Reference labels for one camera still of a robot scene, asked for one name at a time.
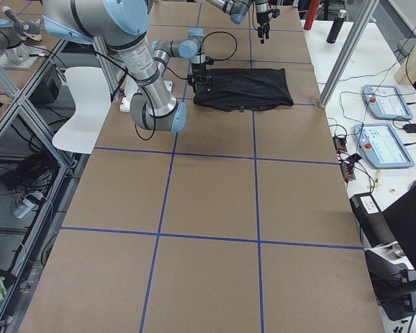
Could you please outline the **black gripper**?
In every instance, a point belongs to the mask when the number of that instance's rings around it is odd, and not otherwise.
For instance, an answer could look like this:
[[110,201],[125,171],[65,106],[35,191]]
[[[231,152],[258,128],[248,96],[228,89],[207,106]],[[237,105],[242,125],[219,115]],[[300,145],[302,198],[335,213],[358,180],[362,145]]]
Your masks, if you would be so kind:
[[265,12],[258,12],[256,14],[257,23],[258,23],[258,37],[260,39],[260,43],[264,43],[264,38],[266,40],[269,39],[269,32],[270,32],[270,11]]
[[191,73],[187,75],[187,81],[192,87],[193,92],[197,92],[198,84],[205,85],[205,90],[207,92],[211,91],[213,87],[213,78],[207,74],[207,66],[213,64],[213,61],[191,63]]

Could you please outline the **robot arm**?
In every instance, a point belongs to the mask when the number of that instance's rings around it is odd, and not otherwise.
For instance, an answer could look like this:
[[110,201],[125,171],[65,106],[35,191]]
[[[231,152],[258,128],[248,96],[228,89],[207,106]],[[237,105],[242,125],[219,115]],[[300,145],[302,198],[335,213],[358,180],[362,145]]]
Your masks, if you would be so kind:
[[249,9],[254,9],[258,23],[255,30],[262,44],[269,39],[270,20],[280,14],[279,9],[271,5],[270,1],[207,0],[207,3],[229,15],[230,20],[235,24],[240,24]]
[[45,29],[64,40],[91,44],[101,37],[116,51],[138,91],[130,102],[134,123],[145,130],[180,132],[187,108],[162,78],[170,58],[192,59],[203,49],[204,33],[189,30],[184,40],[160,40],[148,48],[149,17],[145,1],[44,1]]

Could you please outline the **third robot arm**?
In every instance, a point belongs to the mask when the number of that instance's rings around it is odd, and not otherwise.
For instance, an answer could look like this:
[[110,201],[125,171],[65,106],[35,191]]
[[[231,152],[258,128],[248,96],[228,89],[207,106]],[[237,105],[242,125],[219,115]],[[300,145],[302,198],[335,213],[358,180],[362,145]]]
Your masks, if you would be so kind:
[[30,69],[38,56],[27,39],[40,42],[41,19],[21,20],[9,6],[2,8],[6,19],[0,19],[0,66],[4,69]]

